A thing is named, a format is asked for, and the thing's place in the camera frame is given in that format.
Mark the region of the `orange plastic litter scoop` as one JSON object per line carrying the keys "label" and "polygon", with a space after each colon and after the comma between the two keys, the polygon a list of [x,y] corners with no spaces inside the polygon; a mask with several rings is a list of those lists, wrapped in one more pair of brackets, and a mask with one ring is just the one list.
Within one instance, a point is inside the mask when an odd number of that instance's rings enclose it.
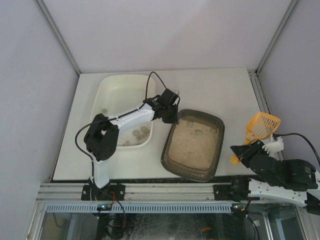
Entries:
{"label": "orange plastic litter scoop", "polygon": [[[262,141],[265,145],[276,140],[275,136],[281,119],[266,112],[256,113],[245,127],[245,140],[243,145],[250,145],[255,141]],[[230,160],[233,165],[242,163],[240,159]]]}

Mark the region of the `dark grey litter box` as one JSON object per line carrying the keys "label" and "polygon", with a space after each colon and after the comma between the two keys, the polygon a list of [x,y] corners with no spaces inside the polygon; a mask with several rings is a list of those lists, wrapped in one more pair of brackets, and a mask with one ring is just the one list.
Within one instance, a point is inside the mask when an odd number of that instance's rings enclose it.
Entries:
{"label": "dark grey litter box", "polygon": [[[208,182],[215,177],[220,160],[225,124],[217,116],[192,109],[183,109],[178,122],[171,126],[160,162],[165,170],[195,182]],[[189,127],[187,122],[194,122]],[[210,129],[217,129],[212,134]],[[197,135],[196,130],[203,132]]]}

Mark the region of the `white plastic waste tub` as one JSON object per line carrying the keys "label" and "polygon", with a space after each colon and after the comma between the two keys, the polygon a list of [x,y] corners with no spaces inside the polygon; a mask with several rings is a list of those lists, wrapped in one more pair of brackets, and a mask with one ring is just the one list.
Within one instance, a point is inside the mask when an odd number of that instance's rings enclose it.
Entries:
{"label": "white plastic waste tub", "polygon": [[[120,115],[143,103],[143,100],[156,95],[156,83],[153,78],[141,74],[120,74],[111,75],[104,78],[97,89],[93,103],[90,120],[98,114],[106,117]],[[154,123],[144,122],[121,133],[117,140],[117,149],[132,149],[145,146],[151,139]],[[149,133],[141,131],[141,127],[149,129]],[[140,131],[140,135],[146,135],[145,138],[136,140],[133,131]],[[129,146],[123,146],[123,143],[130,141]]]}

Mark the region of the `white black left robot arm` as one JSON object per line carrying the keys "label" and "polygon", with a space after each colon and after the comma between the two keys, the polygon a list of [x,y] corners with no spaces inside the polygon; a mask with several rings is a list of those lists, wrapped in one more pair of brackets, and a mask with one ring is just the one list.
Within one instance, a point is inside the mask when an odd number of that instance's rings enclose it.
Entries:
{"label": "white black left robot arm", "polygon": [[98,189],[110,183],[108,161],[116,152],[120,134],[157,119],[165,124],[177,123],[179,103],[179,94],[167,88],[161,95],[146,98],[136,108],[118,115],[107,117],[97,114],[87,125],[83,139],[84,153],[91,158],[90,182]]}

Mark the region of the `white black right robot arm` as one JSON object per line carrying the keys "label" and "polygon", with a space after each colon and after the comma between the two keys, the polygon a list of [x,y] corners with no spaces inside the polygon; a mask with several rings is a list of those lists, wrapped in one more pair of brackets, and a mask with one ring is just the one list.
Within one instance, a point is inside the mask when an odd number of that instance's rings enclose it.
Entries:
{"label": "white black right robot arm", "polygon": [[275,159],[272,155],[284,149],[281,137],[267,144],[257,140],[248,145],[232,145],[230,149],[240,163],[258,177],[232,177],[230,194],[234,201],[266,198],[319,215],[320,173],[303,159]]}

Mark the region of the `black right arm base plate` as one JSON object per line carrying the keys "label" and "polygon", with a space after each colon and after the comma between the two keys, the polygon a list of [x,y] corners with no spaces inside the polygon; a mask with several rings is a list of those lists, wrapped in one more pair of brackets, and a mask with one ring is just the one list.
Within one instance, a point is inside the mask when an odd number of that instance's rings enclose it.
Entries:
{"label": "black right arm base plate", "polygon": [[248,198],[250,191],[247,187],[232,184],[215,184],[213,193],[216,201],[240,202]]}

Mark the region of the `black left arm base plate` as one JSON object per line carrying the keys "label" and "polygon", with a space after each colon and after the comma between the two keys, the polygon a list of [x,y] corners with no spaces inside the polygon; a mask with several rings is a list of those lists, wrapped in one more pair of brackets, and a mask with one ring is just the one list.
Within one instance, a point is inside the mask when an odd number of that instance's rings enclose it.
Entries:
{"label": "black left arm base plate", "polygon": [[126,186],[123,184],[111,184],[99,189],[95,185],[86,184],[82,188],[82,201],[123,201],[125,198]]}

